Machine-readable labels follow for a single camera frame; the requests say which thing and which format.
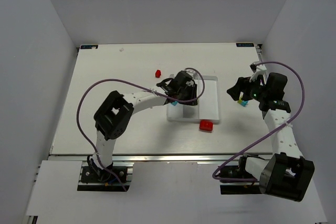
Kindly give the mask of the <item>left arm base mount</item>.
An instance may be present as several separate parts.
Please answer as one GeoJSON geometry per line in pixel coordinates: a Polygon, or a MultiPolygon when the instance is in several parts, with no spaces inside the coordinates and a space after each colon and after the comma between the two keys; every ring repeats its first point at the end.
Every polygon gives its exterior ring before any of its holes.
{"type": "Polygon", "coordinates": [[[97,191],[97,192],[122,192],[126,193],[130,187],[133,174],[132,164],[113,164],[112,171],[121,180],[121,183],[116,179],[114,175],[106,172],[102,172],[99,176],[92,167],[87,163],[83,163],[77,186],[77,191],[97,191]]]}

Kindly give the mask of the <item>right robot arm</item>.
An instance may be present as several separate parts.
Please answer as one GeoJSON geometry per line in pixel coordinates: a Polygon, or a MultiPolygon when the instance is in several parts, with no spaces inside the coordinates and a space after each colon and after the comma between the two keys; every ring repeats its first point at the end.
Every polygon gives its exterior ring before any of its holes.
{"type": "Polygon", "coordinates": [[[292,127],[289,124],[290,106],[283,100],[287,77],[280,73],[270,73],[266,83],[262,76],[255,80],[238,78],[227,93],[237,101],[256,100],[271,136],[272,158],[267,161],[258,155],[244,154],[237,166],[221,170],[224,183],[244,182],[238,189],[227,190],[226,194],[249,194],[257,189],[262,194],[300,202],[303,200],[314,173],[314,163],[304,158],[300,151],[292,127]]]}

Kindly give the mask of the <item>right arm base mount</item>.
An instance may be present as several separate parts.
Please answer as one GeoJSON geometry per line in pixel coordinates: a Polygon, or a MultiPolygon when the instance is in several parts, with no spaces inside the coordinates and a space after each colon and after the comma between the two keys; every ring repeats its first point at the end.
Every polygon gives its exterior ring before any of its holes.
{"type": "Polygon", "coordinates": [[[260,195],[259,180],[268,161],[258,155],[244,154],[237,165],[225,165],[215,175],[221,195],[260,195]]]}

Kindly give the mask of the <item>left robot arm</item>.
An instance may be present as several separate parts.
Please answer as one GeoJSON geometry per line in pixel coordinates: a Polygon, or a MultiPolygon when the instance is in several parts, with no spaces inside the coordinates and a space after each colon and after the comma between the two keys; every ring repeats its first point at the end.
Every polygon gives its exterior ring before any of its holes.
{"type": "Polygon", "coordinates": [[[93,116],[97,130],[97,150],[88,161],[99,181],[110,179],[115,142],[125,133],[131,116],[175,101],[189,106],[198,104],[197,83],[186,70],[180,71],[174,78],[164,79],[150,89],[130,94],[112,91],[107,96],[93,116]]]}

